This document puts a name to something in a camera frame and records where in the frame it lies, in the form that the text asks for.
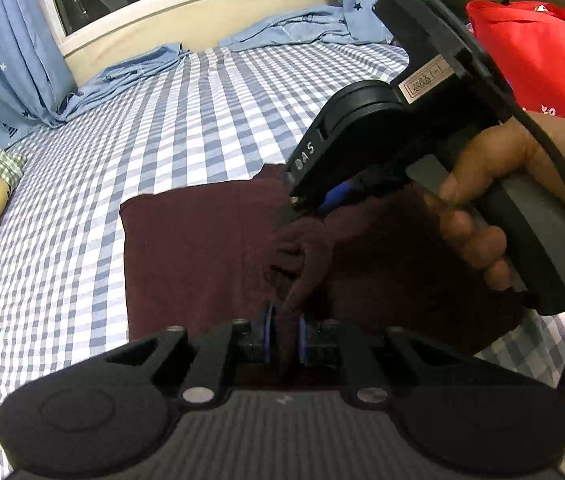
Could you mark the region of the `person's right hand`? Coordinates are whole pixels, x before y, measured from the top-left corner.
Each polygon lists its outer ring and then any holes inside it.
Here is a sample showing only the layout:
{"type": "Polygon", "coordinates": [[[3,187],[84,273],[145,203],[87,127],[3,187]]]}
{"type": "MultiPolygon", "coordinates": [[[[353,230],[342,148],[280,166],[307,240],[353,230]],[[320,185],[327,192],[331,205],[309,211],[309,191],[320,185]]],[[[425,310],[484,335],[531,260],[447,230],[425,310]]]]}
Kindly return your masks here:
{"type": "MultiPolygon", "coordinates": [[[[565,118],[529,114],[565,158],[565,118]]],[[[565,187],[546,152],[516,119],[488,128],[473,138],[436,194],[424,195],[427,208],[439,223],[443,240],[483,275],[495,290],[512,285],[506,260],[507,238],[498,226],[478,228],[463,206],[482,195],[496,179],[526,171],[565,203],[565,187]]]]}

